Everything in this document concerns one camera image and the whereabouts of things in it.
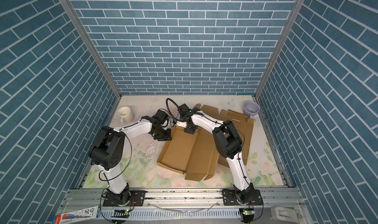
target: product package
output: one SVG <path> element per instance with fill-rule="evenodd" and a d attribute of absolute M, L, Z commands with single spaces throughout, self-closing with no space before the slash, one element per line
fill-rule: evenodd
<path fill-rule="evenodd" d="M 84 208 L 73 212 L 61 213 L 53 217 L 51 224 L 64 224 L 64 223 L 74 223 L 80 221 L 86 221 L 90 219 L 95 219 L 99 215 L 98 206 L 91 208 Z"/>

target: white plastic clip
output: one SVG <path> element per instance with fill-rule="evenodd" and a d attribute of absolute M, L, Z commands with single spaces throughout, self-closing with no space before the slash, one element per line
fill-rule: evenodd
<path fill-rule="evenodd" d="M 176 122 L 176 125 L 186 128 L 186 122 Z"/>

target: metal rail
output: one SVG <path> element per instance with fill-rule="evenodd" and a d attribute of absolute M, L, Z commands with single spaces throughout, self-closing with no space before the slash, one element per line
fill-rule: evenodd
<path fill-rule="evenodd" d="M 285 23 L 285 27 L 282 30 L 280 38 L 277 41 L 277 45 L 276 45 L 276 47 L 275 47 L 275 49 L 272 53 L 271 58 L 269 59 L 267 68 L 265 69 L 265 71 L 262 75 L 262 78 L 261 78 L 261 81 L 258 85 L 258 88 L 256 89 L 256 93 L 255 93 L 256 98 L 258 98 L 260 96 L 262 89 L 264 88 L 264 86 L 265 86 L 265 84 L 266 84 L 266 82 L 269 78 L 269 75 L 273 70 L 274 64 L 276 63 L 277 58 L 281 53 L 281 50 L 282 50 L 282 48 L 283 48 L 283 46 L 286 42 L 286 39 L 289 36 L 290 30 L 293 27 L 294 22 L 295 22 L 296 18 L 298 17 L 299 11 L 302 8 L 302 5 L 303 5 L 304 2 L 305 2 L 305 0 L 295 0 L 293 9 L 291 10 L 289 17 L 287 18 L 287 21 Z"/>
<path fill-rule="evenodd" d="M 261 105 L 259 99 L 256 99 L 256 102 L 259 105 Z M 280 152 L 278 150 L 276 141 L 274 140 L 274 137 L 272 135 L 271 129 L 269 127 L 268 120 L 267 120 L 267 118 L 266 118 L 266 116 L 264 114 L 264 109 L 262 109 L 261 106 L 260 106 L 260 111 L 258 113 L 258 116 L 260 117 L 260 121 L 261 121 L 261 123 L 263 125 L 265 134 L 267 135 L 267 139 L 268 139 L 270 148 L 272 149 L 273 157 L 274 157 L 274 159 L 276 161 L 276 164 L 277 164 L 277 168 L 278 168 L 278 170 L 280 172 L 283 173 L 283 176 L 285 177 L 285 180 L 286 180 L 286 185 L 288 187 L 293 187 L 293 183 L 292 183 L 292 181 L 290 179 L 289 173 L 287 172 L 287 170 L 285 168 L 284 161 L 282 160 L 282 157 L 281 157 Z"/>
<path fill-rule="evenodd" d="M 152 208 L 156 205 L 161 208 L 210 208 L 215 203 L 214 208 L 239 208 L 243 205 L 224 206 L 221 191 L 224 188 L 132 188 L 131 190 L 145 190 L 145 200 L 142 207 L 135 209 Z M 284 206 L 284 207 L 305 207 L 302 196 L 298 188 L 288 187 L 259 187 L 264 207 Z M 58 213 L 70 212 L 92 207 L 100 203 L 102 189 L 75 189 L 69 190 L 59 208 Z M 102 207 L 102 209 L 114 209 L 114 207 Z"/>
<path fill-rule="evenodd" d="M 104 75 L 106 81 L 108 82 L 109 86 L 113 90 L 114 94 L 118 99 L 121 98 L 121 93 L 118 90 L 117 85 L 114 83 L 109 71 L 106 69 L 104 62 L 101 59 L 100 54 L 98 53 L 96 47 L 93 45 L 91 38 L 89 37 L 87 31 L 85 30 L 83 23 L 80 21 L 78 14 L 76 13 L 75 9 L 73 8 L 72 3 L 69 0 L 58 0 L 59 3 L 62 5 L 64 11 L 66 12 L 67 16 L 71 20 L 73 26 L 75 27 L 76 31 L 81 37 L 81 40 L 84 42 L 85 46 L 87 47 L 89 53 L 97 63 L 98 68 L 100 68 L 102 74 Z"/>

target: wire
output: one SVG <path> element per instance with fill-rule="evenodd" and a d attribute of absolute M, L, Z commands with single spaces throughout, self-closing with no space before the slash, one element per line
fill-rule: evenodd
<path fill-rule="evenodd" d="M 122 171 L 120 174 L 118 174 L 116 177 L 113 177 L 113 178 L 111 178 L 111 179 L 108 179 L 108 178 L 106 177 L 106 174 L 105 174 L 104 171 L 102 171 L 102 172 L 104 173 L 104 176 L 105 176 L 105 179 L 106 179 L 106 180 L 101 179 L 101 177 L 100 177 L 100 173 L 101 173 L 101 171 L 98 173 L 98 178 L 99 178 L 100 180 L 102 180 L 102 181 L 107 181 L 108 184 L 109 184 L 109 181 L 110 181 L 110 180 L 114 180 L 114 179 L 116 179 L 118 176 L 120 176 L 120 175 L 126 170 L 126 168 L 127 168 L 127 167 L 129 166 L 129 164 L 130 164 L 131 156 L 133 155 L 133 146 L 131 145 L 131 142 L 130 142 L 129 137 L 126 135 L 126 133 L 124 133 L 124 134 L 125 134 L 127 140 L 129 141 L 129 144 L 130 144 L 130 158 L 129 158 L 129 162 L 127 163 L 127 165 L 125 166 L 125 168 L 123 169 L 123 171 Z"/>
<path fill-rule="evenodd" d="M 129 212 L 133 211 L 134 210 L 134 207 L 135 207 L 135 199 L 133 197 L 133 209 L 131 209 Z"/>
<path fill-rule="evenodd" d="M 129 125 L 129 126 L 121 126 L 121 128 L 124 129 L 124 128 L 130 127 L 130 126 L 136 125 L 136 124 L 138 124 L 138 123 L 139 123 L 139 122 L 136 122 L 136 123 L 134 123 L 134 124 L 132 124 L 132 125 Z"/>
<path fill-rule="evenodd" d="M 102 210 L 101 210 L 101 199 L 102 199 L 102 194 L 104 193 L 104 190 L 105 190 L 105 189 L 106 189 L 106 188 L 104 188 L 104 189 L 102 190 L 102 192 L 101 192 L 101 196 L 100 196 L 100 205 L 99 205 L 99 207 L 100 207 L 100 213 L 101 213 L 101 216 L 102 216 L 106 221 L 111 222 L 111 223 L 114 224 L 114 222 L 108 220 L 108 219 L 102 214 Z"/>
<path fill-rule="evenodd" d="M 167 98 L 167 99 L 166 99 L 166 106 L 167 106 L 168 113 L 170 114 L 170 116 L 171 116 L 173 119 L 175 119 L 176 121 L 183 122 L 182 120 L 177 119 L 176 117 L 173 116 L 173 114 L 172 114 L 171 111 L 169 110 L 168 101 L 171 101 L 171 102 L 177 107 L 178 113 L 180 114 L 180 119 L 182 118 L 182 115 L 181 115 L 181 112 L 180 112 L 180 108 L 178 107 L 177 103 L 175 103 L 175 101 L 173 101 L 172 99 Z"/>
<path fill-rule="evenodd" d="M 244 174 L 244 172 L 243 172 L 243 167 L 242 167 L 242 164 L 240 163 L 240 158 L 239 158 L 239 152 L 237 153 L 237 159 L 238 159 L 238 161 L 239 161 L 239 166 L 240 166 L 240 169 L 241 169 L 241 171 L 242 171 L 242 174 L 243 174 L 243 178 L 245 179 L 245 182 L 247 182 L 247 184 L 249 184 L 248 183 L 248 181 L 247 181 L 247 176 Z"/>
<path fill-rule="evenodd" d="M 264 212 L 264 202 L 262 202 L 262 210 L 261 210 L 261 213 L 260 213 L 260 216 L 256 219 L 256 220 L 259 220 L 260 217 L 262 216 L 262 213 Z"/>

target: cardboard box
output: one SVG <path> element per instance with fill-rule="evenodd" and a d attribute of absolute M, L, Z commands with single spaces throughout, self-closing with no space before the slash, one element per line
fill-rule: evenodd
<path fill-rule="evenodd" d="M 201 107 L 201 111 L 203 111 L 205 114 L 208 114 L 211 117 L 214 117 L 215 119 L 222 121 L 230 120 L 234 123 L 235 128 L 238 129 L 244 135 L 242 157 L 243 163 L 244 165 L 246 165 L 248 160 L 249 145 L 251 143 L 254 119 L 249 118 L 248 115 L 238 113 L 232 110 L 223 109 L 219 113 L 218 108 L 211 107 L 208 105 L 203 105 Z M 219 156 L 218 164 L 229 167 L 227 160 L 222 156 Z"/>
<path fill-rule="evenodd" d="M 157 164 L 185 174 L 186 180 L 201 181 L 214 176 L 218 157 L 211 133 L 199 127 L 194 134 L 188 134 L 183 127 L 175 126 L 172 140 L 164 144 Z"/>
<path fill-rule="evenodd" d="M 247 163 L 249 144 L 253 130 L 253 119 L 231 110 L 222 110 L 204 105 L 200 108 L 205 114 L 218 120 L 231 120 L 236 129 L 245 136 L 243 145 L 243 163 Z M 186 180 L 201 181 L 210 179 L 215 174 L 217 164 L 228 167 L 225 158 L 219 155 L 212 133 L 198 127 L 193 135 L 185 133 L 183 127 L 172 128 L 172 140 L 164 144 L 157 164 L 177 173 L 185 174 Z"/>

